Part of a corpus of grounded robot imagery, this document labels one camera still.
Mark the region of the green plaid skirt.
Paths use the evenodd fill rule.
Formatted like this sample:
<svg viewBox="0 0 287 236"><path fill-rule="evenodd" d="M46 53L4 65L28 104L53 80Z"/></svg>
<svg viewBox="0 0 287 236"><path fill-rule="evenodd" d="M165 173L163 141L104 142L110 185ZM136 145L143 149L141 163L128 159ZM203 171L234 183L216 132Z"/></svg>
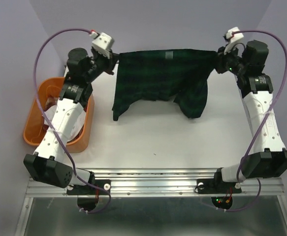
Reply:
<svg viewBox="0 0 287 236"><path fill-rule="evenodd" d="M190 119L201 117L208 98L208 78L215 51L195 49L121 53L117 69L113 120L139 100L173 101Z"/></svg>

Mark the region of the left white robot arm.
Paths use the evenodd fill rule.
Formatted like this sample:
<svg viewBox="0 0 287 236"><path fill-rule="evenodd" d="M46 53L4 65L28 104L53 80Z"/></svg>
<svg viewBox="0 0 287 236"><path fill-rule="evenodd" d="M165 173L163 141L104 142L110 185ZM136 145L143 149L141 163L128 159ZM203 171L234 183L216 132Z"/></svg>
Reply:
<svg viewBox="0 0 287 236"><path fill-rule="evenodd" d="M75 48L68 53L68 72L53 119L47 121L49 128L42 142L23 161L33 180L61 188L78 185L85 194L95 189L94 173L63 163L64 156L69 155L66 144L76 121L88 105L93 92L92 82L103 72L112 75L119 59L119 55L111 50L108 56L95 48L91 52L91 57L83 48Z"/></svg>

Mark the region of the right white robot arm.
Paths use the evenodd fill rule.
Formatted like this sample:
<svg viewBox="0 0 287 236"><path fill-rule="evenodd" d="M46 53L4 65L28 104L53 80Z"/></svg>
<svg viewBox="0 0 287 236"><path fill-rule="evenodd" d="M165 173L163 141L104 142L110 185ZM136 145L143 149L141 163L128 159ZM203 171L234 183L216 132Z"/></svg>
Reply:
<svg viewBox="0 0 287 236"><path fill-rule="evenodd" d="M236 77L253 136L240 163L221 168L221 175L213 178L212 186L218 192L229 188L230 182L280 177L287 170L287 148L273 110L272 81L262 72L268 53L267 44L257 40L249 41L241 56L235 46L218 49L216 71L229 71Z"/></svg>

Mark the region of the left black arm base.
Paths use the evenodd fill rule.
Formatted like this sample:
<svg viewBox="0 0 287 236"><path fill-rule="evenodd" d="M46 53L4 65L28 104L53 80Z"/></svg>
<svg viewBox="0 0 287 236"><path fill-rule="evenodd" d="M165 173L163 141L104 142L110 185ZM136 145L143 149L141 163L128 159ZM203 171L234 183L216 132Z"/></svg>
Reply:
<svg viewBox="0 0 287 236"><path fill-rule="evenodd" d="M68 196L77 197L77 207L79 208L80 212L86 214L100 213L103 212L110 204L111 180L95 180L95 186L103 190L99 190L87 185L74 185L71 189L69 187L67 188L66 194ZM107 196L108 201L104 204L104 206L100 206L100 200L103 196Z"/></svg>

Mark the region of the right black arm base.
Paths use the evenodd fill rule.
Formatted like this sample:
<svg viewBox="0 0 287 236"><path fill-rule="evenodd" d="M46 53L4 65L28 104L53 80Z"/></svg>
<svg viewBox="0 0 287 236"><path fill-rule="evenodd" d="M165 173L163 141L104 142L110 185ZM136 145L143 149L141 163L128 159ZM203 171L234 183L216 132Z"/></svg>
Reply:
<svg viewBox="0 0 287 236"><path fill-rule="evenodd" d="M200 195L213 195L211 201L214 207L224 211L230 210L233 195L242 193L240 184L235 182L218 182L213 178L200 178L196 181L194 192Z"/></svg>

